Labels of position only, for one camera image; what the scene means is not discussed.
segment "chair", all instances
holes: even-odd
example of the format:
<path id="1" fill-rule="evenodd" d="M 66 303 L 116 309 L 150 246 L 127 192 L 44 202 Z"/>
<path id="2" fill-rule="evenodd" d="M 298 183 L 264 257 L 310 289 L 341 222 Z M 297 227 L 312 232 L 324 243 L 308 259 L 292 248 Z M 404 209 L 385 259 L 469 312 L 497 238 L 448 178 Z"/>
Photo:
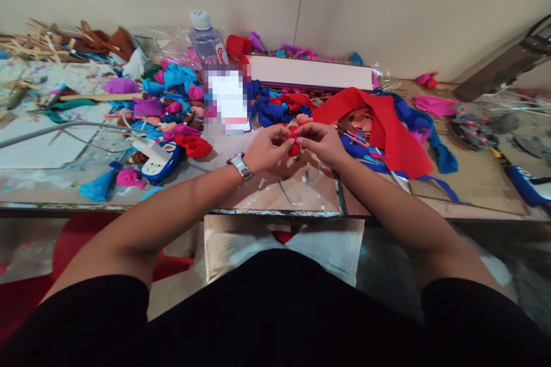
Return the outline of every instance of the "chair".
<path id="1" fill-rule="evenodd" d="M 77 252 L 118 216 L 117 212 L 75 213 L 56 240 L 51 273 L 0 284 L 0 347 L 25 322 Z M 192 265 L 193 258 L 167 256 L 161 251 L 153 282 L 187 271 Z"/>

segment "water bottle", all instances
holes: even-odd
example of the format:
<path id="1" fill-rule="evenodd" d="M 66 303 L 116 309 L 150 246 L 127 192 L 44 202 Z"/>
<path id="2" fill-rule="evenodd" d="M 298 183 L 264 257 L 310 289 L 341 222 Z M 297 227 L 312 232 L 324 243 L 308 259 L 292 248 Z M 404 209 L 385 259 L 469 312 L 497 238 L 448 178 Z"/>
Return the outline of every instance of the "water bottle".
<path id="1" fill-rule="evenodd" d="M 208 64 L 228 64 L 224 39 L 220 31 L 212 27 L 208 13 L 205 10 L 193 10 L 189 17 L 195 29 L 189 34 L 189 39 L 203 69 Z"/>

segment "forearm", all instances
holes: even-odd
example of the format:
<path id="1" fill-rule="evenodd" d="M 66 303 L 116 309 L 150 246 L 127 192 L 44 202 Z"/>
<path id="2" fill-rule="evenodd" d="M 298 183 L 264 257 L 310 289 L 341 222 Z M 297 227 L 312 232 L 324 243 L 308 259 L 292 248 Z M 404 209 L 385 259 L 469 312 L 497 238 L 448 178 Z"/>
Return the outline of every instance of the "forearm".
<path id="1" fill-rule="evenodd" d="M 140 202 L 95 238 L 132 253 L 155 255 L 185 233 L 243 181 L 235 166 L 174 185 Z"/>
<path id="2" fill-rule="evenodd" d="M 337 167 L 345 186 L 409 252 L 463 245 L 435 210 L 351 157 Z"/>

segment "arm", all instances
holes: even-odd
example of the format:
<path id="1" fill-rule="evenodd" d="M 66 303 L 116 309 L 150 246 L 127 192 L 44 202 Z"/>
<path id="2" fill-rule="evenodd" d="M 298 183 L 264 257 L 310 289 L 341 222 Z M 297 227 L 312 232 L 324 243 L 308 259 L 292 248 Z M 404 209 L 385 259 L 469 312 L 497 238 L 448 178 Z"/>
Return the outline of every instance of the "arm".
<path id="1" fill-rule="evenodd" d="M 287 128 L 257 131 L 244 161 L 251 172 L 274 167 L 293 146 Z M 274 142 L 282 142 L 279 147 Z M 77 282 L 102 275 L 135 276 L 151 284 L 159 251 L 201 220 L 243 181 L 227 165 L 167 188 L 124 213 L 86 244 L 56 280 L 45 298 Z"/>
<path id="2" fill-rule="evenodd" d="M 348 155 L 333 127 L 310 122 L 296 134 L 303 136 L 298 143 L 335 169 L 346 187 L 403 246 L 420 289 L 438 278 L 464 278 L 502 292 L 476 250 L 445 219 Z"/>

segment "hand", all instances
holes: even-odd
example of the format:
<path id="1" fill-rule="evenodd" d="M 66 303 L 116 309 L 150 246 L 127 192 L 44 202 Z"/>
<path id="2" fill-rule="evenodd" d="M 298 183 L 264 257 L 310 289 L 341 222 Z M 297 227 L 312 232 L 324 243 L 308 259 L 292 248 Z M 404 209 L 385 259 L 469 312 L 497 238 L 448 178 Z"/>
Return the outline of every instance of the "hand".
<path id="1" fill-rule="evenodd" d="M 255 174 L 275 167 L 294 145 L 294 139 L 288 139 L 290 134 L 289 129 L 279 124 L 256 131 L 243 157 L 249 170 Z"/>
<path id="2" fill-rule="evenodd" d="M 339 133 L 333 126 L 322 123 L 308 122 L 295 132 L 297 143 L 303 148 L 314 152 L 320 161 L 332 169 L 337 169 L 350 155 L 344 150 Z"/>

